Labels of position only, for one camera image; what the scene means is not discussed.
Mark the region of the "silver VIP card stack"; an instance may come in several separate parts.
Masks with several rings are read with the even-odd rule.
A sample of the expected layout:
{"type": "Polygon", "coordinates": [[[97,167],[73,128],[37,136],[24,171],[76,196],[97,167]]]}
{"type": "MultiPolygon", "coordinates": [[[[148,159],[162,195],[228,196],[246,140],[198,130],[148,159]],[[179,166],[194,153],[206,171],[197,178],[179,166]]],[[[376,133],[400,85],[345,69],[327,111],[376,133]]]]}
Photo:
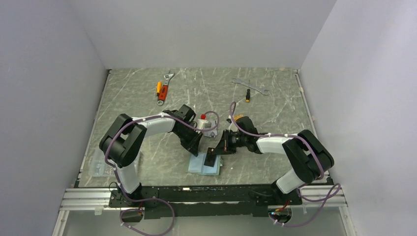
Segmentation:
{"type": "Polygon", "coordinates": [[[203,132],[203,136],[204,137],[208,137],[208,138],[215,138],[217,136],[217,121],[215,120],[209,120],[211,121],[212,124],[212,128],[209,131],[203,132]]]}

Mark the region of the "aluminium rail frame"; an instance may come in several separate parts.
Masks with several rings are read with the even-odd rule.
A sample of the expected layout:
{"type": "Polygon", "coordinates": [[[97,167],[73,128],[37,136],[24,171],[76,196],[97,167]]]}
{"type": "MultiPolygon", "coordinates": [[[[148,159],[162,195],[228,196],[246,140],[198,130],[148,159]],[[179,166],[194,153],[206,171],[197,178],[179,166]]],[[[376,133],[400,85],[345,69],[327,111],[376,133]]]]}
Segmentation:
{"type": "MultiPolygon", "coordinates": [[[[59,210],[59,215],[53,230],[53,235],[63,235],[66,221],[71,211],[88,211],[92,210],[97,214],[101,214],[104,210],[126,210],[130,208],[109,207],[109,197],[111,190],[115,188],[68,188],[66,189],[59,210]]],[[[351,215],[348,210],[348,204],[343,190],[336,190],[329,184],[313,184],[311,186],[302,187],[297,195],[302,200],[302,205],[292,206],[293,208],[301,207],[303,212],[307,212],[309,207],[320,207],[326,196],[329,196],[325,206],[336,207],[342,217],[344,229],[349,236],[357,235],[351,215]]]]}

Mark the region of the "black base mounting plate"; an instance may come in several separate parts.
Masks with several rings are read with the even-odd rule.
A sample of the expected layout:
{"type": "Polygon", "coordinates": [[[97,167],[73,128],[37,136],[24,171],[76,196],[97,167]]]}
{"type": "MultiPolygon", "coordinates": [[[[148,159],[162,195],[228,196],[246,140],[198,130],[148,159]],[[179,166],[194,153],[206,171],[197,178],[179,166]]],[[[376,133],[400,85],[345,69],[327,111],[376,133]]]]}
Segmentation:
{"type": "Polygon", "coordinates": [[[142,208],[145,219],[159,219],[172,215],[266,217],[270,210],[302,205],[295,191],[282,195],[271,184],[144,186],[137,199],[144,203],[132,202],[113,189],[109,207],[142,208]]]}

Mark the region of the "clear plastic bag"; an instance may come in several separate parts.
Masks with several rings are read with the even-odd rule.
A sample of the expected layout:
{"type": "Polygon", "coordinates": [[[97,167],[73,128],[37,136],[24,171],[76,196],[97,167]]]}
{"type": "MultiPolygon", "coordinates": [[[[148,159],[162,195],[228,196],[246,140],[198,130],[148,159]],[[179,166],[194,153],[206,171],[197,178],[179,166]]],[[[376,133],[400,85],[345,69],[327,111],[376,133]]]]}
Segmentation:
{"type": "MultiPolygon", "coordinates": [[[[117,173],[120,178],[127,178],[135,176],[137,174],[139,160],[142,156],[142,152],[139,151],[135,160],[128,167],[117,168],[117,173]]],[[[89,168],[89,175],[92,177],[114,177],[114,168],[105,162],[105,156],[100,148],[94,150],[92,161],[89,168]]]]}

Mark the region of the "orange card stack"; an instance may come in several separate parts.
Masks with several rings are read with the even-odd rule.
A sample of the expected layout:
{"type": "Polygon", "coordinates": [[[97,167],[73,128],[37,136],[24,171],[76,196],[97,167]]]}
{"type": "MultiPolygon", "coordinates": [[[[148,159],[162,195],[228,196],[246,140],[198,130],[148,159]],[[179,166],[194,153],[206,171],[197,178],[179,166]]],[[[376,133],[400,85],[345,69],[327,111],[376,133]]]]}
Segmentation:
{"type": "Polygon", "coordinates": [[[240,118],[242,118],[242,117],[244,117],[244,115],[237,115],[237,116],[233,116],[233,119],[234,119],[235,121],[237,121],[238,119],[240,119],[240,118]]]}

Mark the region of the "silver open-end spanner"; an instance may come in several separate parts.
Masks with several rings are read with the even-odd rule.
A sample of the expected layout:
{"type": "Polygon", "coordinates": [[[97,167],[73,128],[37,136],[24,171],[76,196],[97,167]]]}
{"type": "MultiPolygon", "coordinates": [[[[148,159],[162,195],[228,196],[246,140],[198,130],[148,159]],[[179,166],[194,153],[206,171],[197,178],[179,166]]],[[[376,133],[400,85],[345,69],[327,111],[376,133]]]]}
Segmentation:
{"type": "Polygon", "coordinates": [[[262,95],[270,95],[270,92],[269,92],[268,89],[257,87],[255,85],[251,84],[249,81],[246,82],[244,80],[241,80],[240,78],[232,78],[232,83],[240,84],[240,85],[246,86],[250,89],[254,89],[254,90],[258,91],[259,93],[261,93],[262,95]]]}

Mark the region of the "single black VIP card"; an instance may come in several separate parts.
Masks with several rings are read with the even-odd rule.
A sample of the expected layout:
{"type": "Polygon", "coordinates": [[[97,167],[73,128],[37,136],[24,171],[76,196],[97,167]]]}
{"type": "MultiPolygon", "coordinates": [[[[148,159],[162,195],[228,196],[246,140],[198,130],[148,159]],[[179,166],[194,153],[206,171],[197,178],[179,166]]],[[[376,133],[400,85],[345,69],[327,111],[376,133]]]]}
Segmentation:
{"type": "Polygon", "coordinates": [[[205,158],[205,161],[204,161],[204,165],[208,166],[208,167],[213,167],[215,165],[216,157],[217,157],[218,153],[219,153],[219,149],[209,147],[207,149],[207,152],[206,152],[206,158],[205,158]]]}

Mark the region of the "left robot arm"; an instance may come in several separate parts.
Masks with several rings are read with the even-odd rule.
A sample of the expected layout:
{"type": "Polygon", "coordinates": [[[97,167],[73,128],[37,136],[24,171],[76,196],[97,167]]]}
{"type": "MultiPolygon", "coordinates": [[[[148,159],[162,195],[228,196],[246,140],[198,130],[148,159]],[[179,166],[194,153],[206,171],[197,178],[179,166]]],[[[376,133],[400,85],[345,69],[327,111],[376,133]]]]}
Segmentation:
{"type": "Polygon", "coordinates": [[[206,122],[197,119],[195,112],[187,105],[143,118],[120,114],[102,137],[99,149],[105,155],[105,162],[115,170],[119,188],[124,190],[122,200],[133,207],[142,198],[142,184],[136,174],[135,161],[139,158],[146,137],[173,132],[181,146],[197,156],[206,122]]]}

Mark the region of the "black yellow small screwdriver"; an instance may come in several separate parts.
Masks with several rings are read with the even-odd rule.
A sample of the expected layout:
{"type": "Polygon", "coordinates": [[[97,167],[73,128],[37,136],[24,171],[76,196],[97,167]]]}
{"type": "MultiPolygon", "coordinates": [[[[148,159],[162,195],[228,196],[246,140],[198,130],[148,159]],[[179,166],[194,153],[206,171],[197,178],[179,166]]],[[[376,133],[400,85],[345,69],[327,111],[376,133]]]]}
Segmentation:
{"type": "Polygon", "coordinates": [[[248,88],[247,89],[247,91],[246,91],[246,96],[245,96],[245,101],[247,102],[247,103],[249,103],[250,102],[250,92],[251,92],[251,90],[250,90],[250,88],[248,88]]]}

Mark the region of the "red adjustable wrench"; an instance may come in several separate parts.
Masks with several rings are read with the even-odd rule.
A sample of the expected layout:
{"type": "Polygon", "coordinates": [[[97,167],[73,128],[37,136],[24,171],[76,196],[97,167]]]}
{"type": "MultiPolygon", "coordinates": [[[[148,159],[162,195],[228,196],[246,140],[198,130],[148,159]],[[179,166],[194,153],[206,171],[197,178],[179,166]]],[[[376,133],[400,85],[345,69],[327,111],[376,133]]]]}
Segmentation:
{"type": "Polygon", "coordinates": [[[157,97],[157,105],[162,106],[165,103],[167,93],[168,93],[168,86],[169,82],[173,79],[175,76],[175,72],[172,72],[171,70],[163,75],[164,81],[162,82],[162,88],[160,90],[160,94],[157,97]]]}

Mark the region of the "yellow handled screwdriver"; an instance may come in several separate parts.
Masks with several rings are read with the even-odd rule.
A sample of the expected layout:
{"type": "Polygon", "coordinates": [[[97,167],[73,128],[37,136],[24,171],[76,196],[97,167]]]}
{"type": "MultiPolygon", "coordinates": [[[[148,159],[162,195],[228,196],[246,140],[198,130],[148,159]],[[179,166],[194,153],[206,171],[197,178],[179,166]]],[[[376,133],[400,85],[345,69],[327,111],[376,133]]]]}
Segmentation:
{"type": "Polygon", "coordinates": [[[159,82],[157,83],[157,86],[156,86],[156,97],[158,97],[158,96],[159,96],[161,88],[162,88],[162,82],[161,82],[161,81],[159,81],[159,82]]]}

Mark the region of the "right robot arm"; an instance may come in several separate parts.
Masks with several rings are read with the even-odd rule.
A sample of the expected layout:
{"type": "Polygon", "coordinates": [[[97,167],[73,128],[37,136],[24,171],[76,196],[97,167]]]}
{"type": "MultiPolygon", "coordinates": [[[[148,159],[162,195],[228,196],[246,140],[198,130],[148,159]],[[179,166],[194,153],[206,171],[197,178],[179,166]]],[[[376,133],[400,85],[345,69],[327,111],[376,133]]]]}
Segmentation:
{"type": "Polygon", "coordinates": [[[310,130],[288,136],[259,133],[248,116],[232,121],[231,126],[237,130],[223,131],[218,145],[208,148],[204,165],[213,166],[216,156],[234,154],[240,147],[256,154],[286,155],[292,168],[271,186],[271,198],[277,204],[285,203],[291,192],[319,179],[334,166],[332,155],[310,130]]]}

